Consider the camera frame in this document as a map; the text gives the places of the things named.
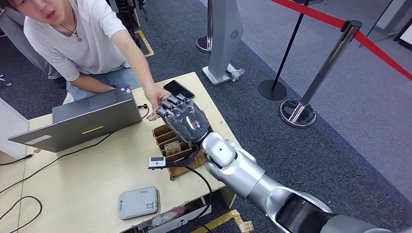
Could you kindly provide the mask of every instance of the cardboard organizer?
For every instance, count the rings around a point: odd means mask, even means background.
[[[176,134],[167,125],[162,125],[157,128],[154,128],[153,137],[156,139],[156,143],[159,146],[162,156],[166,157],[166,162],[178,161],[184,158],[186,155],[188,155],[190,153],[190,150],[192,149],[192,144],[179,141],[179,139],[177,139],[176,137]],[[176,141],[179,142],[180,148],[182,149],[182,151],[179,153],[167,156],[166,151],[165,151],[165,145],[172,143],[172,142],[176,142]],[[205,161],[206,160],[205,160],[204,153],[202,151],[199,151],[195,159],[189,164],[189,167],[191,168],[200,167],[203,164],[205,164]],[[185,167],[168,168],[171,181],[174,181],[177,176],[187,171],[188,170]]]

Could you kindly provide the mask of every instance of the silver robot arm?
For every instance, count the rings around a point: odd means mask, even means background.
[[[256,163],[256,159],[238,144],[225,140],[208,128],[204,113],[193,100],[182,95],[164,100],[157,113],[193,152],[185,159],[150,169],[187,166],[199,150],[206,154],[206,169],[219,181],[251,201],[284,233],[386,233],[361,220],[333,214],[317,198],[274,181]]]
[[[250,200],[273,227],[284,233],[386,233],[358,219],[332,214],[317,198],[298,192],[266,176],[256,159],[218,133],[209,133],[201,143],[207,170],[219,181]]]

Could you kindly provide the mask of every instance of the laptop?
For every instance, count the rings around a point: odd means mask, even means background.
[[[128,88],[116,88],[55,107],[52,117],[53,124],[8,140],[59,152],[142,121]]]

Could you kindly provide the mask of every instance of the wooden desk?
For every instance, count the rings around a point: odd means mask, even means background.
[[[190,73],[175,79],[196,95],[195,101],[206,113],[213,129],[223,137],[236,141],[196,74]],[[168,82],[170,80],[160,82],[159,85]],[[133,94],[137,104],[149,104],[142,89],[134,90]],[[51,122],[51,115],[33,119],[30,121],[30,130]],[[193,173],[185,173],[172,182],[167,170],[147,169],[148,157],[160,156],[152,129],[162,124],[160,119],[154,122],[144,119],[142,123],[115,132],[96,147],[57,161],[24,182],[23,195],[39,198],[43,203],[43,212],[19,233],[120,233],[207,194],[206,184]],[[100,139],[83,143],[58,155],[84,148]],[[28,153],[32,151],[33,148],[28,148]],[[55,153],[41,151],[26,161],[25,176],[55,158]],[[224,187],[204,167],[197,171],[206,177],[213,190]],[[147,186],[155,186],[160,193],[159,211],[154,215],[120,220],[117,215],[120,193]],[[231,205],[235,198],[233,191],[225,187],[222,193],[227,204]],[[36,214],[35,205],[35,202],[22,202],[20,223],[29,221]]]
[[[9,163],[15,158],[0,151],[0,164]],[[16,164],[0,166],[0,191],[23,179],[24,161]],[[0,216],[6,213],[13,204],[21,198],[22,184],[18,184],[4,193],[0,194]],[[18,228],[18,216],[20,213],[20,203],[17,204],[3,219],[0,220],[0,232],[11,232]]]

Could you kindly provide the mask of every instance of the red barrier rope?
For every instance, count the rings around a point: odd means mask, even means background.
[[[322,21],[326,24],[335,26],[337,28],[342,28],[345,21],[340,18],[336,18],[325,14],[323,12],[317,11],[315,9],[309,8],[307,6],[303,6],[299,3],[296,3],[291,0],[272,0],[273,2],[279,3],[287,8],[290,8],[294,11],[299,13],[303,13],[309,17],[315,18],[319,21]],[[378,56],[382,61],[387,63],[388,65],[392,66],[395,70],[399,73],[404,75],[406,78],[412,81],[412,74],[410,74],[407,70],[405,70],[400,64],[398,64],[394,59],[392,59],[389,55],[387,55],[383,50],[381,50],[377,45],[375,45],[369,38],[367,38],[363,33],[358,32],[355,35],[355,39],[359,41],[361,44],[365,46],[368,50],[370,50],[374,55]]]

